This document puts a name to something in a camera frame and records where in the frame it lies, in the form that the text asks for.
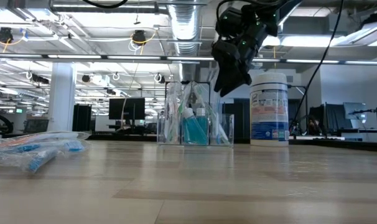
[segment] workstation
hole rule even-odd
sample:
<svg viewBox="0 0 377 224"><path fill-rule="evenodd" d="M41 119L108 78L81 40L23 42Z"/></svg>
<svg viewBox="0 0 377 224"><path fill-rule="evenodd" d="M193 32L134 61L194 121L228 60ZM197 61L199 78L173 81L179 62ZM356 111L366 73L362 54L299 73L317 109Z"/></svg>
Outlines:
<svg viewBox="0 0 377 224"><path fill-rule="evenodd" d="M377 223L377 0L2 0L0 147L0 223Z"/></svg>

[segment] disinfecting wipes container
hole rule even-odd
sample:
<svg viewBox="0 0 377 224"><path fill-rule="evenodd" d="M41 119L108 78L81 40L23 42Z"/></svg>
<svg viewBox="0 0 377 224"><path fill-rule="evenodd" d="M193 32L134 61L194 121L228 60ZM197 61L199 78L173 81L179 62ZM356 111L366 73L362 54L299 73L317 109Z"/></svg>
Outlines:
<svg viewBox="0 0 377 224"><path fill-rule="evenodd" d="M251 86L251 145L286 147L289 140L288 85L282 73L264 73Z"/></svg>

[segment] ceiling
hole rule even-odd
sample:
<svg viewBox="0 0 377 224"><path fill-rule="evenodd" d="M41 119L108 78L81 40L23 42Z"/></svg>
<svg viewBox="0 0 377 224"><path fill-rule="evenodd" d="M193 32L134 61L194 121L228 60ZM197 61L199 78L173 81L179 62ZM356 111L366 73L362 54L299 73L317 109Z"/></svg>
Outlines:
<svg viewBox="0 0 377 224"><path fill-rule="evenodd" d="M215 9L219 0L198 1L204 4L200 11L200 49L199 56L210 56L211 43L215 38ZM54 1L54 4L82 4L81 1ZM129 0L130 6L148 6L153 2ZM329 15L335 14L338 1L304 0L301 7L298 7L290 18L284 23L281 37L289 35L324 35L329 37ZM377 10L377 1L348 1L345 12L349 14L354 9L357 11ZM84 13L84 12L59 12L59 18L54 21L27 22L10 11L0 12L1 26L12 27L14 43L26 37L15 45L8 45L6 48L0 44L0 52L20 54L101 54L101 55L175 55L173 33L170 18L165 14L121 14L121 13ZM356 14L344 16L342 21L345 25L341 35L347 35L358 26ZM147 39L142 49L133 50L130 45L131 35L135 30L144 30ZM275 46L263 47L260 54L264 58L320 58L324 47L298 47L298 46ZM330 49L329 58L344 60L369 60L377 57L376 47L347 47ZM274 67L274 64L264 63L263 68ZM301 70L300 64L277 64L278 68L291 68ZM123 90L131 97L148 97L148 100L158 97L156 110L162 108L162 99L165 97L165 85L155 82L154 76L160 73L167 81L179 80L178 64L163 63L76 63L78 72L77 78L77 101L81 103L93 103L105 108L106 103L99 103L96 97L109 96L105 90L80 90L80 87L93 86L92 83L84 83L83 75L109 76L109 85L116 87L131 87L134 90ZM40 75L51 81L52 62L30 62L16 60L0 61L0 84L13 86L37 86L38 83L30 81L30 73ZM33 105L40 103L46 109L49 98L49 88L42 85L44 89L17 89L18 95L5 93L1 98L23 99ZM2 101L2 104L13 105L16 102Z"/></svg>

